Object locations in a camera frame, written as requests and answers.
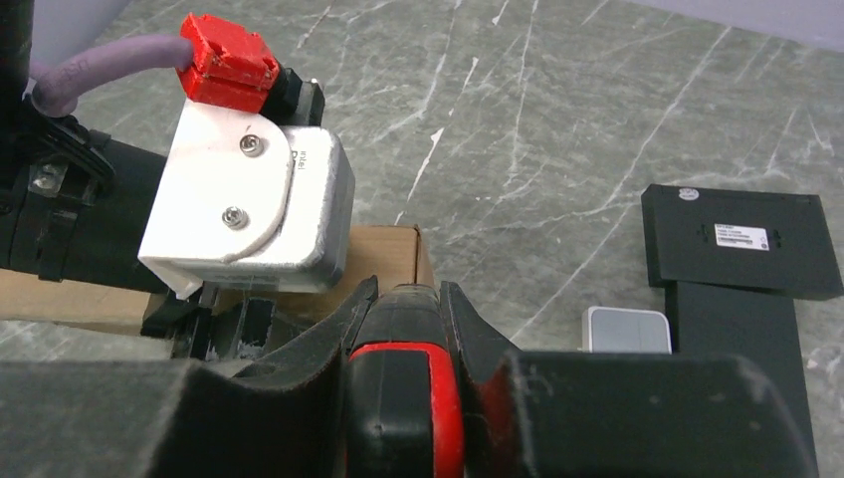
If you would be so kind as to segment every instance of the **red cap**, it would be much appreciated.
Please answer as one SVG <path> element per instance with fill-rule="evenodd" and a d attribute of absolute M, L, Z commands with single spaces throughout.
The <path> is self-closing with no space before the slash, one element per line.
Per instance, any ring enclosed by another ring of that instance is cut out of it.
<path fill-rule="evenodd" d="M 281 66 L 257 33 L 212 15 L 188 14 L 181 36 L 193 44 L 193 64 L 177 74 L 194 102 L 257 113 Z"/>

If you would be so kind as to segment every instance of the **silver screw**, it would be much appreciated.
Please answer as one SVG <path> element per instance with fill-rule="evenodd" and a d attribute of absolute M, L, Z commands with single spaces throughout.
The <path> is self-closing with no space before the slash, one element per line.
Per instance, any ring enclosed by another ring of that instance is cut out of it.
<path fill-rule="evenodd" d="M 258 157 L 264 152 L 264 143 L 254 134 L 240 138 L 240 150 L 249 157 Z"/>
<path fill-rule="evenodd" d="M 242 229 L 246 227 L 248 222 L 249 216 L 246 215 L 246 211 L 239 207 L 231 206 L 223 211 L 223 224 L 231 229 Z"/>
<path fill-rule="evenodd" d="M 32 185 L 39 189 L 52 190 L 56 187 L 56 178 L 47 174 L 39 174 L 32 180 Z"/>
<path fill-rule="evenodd" d="M 47 163 L 47 164 L 44 164 L 43 166 L 41 166 L 41 170 L 46 172 L 47 174 L 50 174 L 50 175 L 53 175 L 53 176 L 58 175 L 59 172 L 60 172 L 59 166 L 57 166 L 56 164 L 51 164 L 51 163 Z"/>

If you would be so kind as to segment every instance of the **gray marble surface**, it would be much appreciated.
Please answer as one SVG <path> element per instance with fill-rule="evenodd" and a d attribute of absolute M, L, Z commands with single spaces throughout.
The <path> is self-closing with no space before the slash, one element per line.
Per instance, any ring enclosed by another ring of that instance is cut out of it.
<path fill-rule="evenodd" d="M 844 259 L 844 55 L 616 0 L 144 0 L 101 42 L 190 11 L 320 79 L 355 222 L 419 224 L 438 279 L 522 347 L 577 349 L 589 306 L 662 309 L 651 182 L 818 193 Z M 164 153 L 182 99 L 149 72 L 78 113 Z M 797 308 L 819 465 L 844 476 L 844 301 Z"/>

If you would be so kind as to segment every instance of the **brown cardboard box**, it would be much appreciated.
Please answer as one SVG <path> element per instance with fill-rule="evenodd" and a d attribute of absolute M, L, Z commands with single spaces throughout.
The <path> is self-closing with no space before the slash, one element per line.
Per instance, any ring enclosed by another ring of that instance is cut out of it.
<path fill-rule="evenodd" d="M 357 284 L 378 276 L 381 291 L 399 284 L 434 286 L 428 252 L 416 227 L 353 226 L 342 280 L 325 294 L 272 294 L 282 312 L 319 321 Z M 224 292 L 218 309 L 243 297 Z M 50 321 L 117 334 L 135 335 L 149 296 L 71 281 L 54 284 L 28 274 L 0 271 L 0 320 Z"/>

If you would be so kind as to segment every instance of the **black case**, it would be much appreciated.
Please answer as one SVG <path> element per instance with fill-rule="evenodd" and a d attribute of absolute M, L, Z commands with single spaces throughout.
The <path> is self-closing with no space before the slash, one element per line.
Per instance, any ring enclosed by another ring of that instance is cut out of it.
<path fill-rule="evenodd" d="M 642 194 L 642 214 L 651 287 L 682 281 L 799 299 L 844 294 L 816 195 L 652 184 Z M 737 229 L 717 231 L 717 224 Z M 746 228 L 758 232 L 755 242 Z"/>
<path fill-rule="evenodd" d="M 666 289 L 665 313 L 676 354 L 734 354 L 761 368 L 779 390 L 815 459 L 793 300 L 678 282 Z"/>

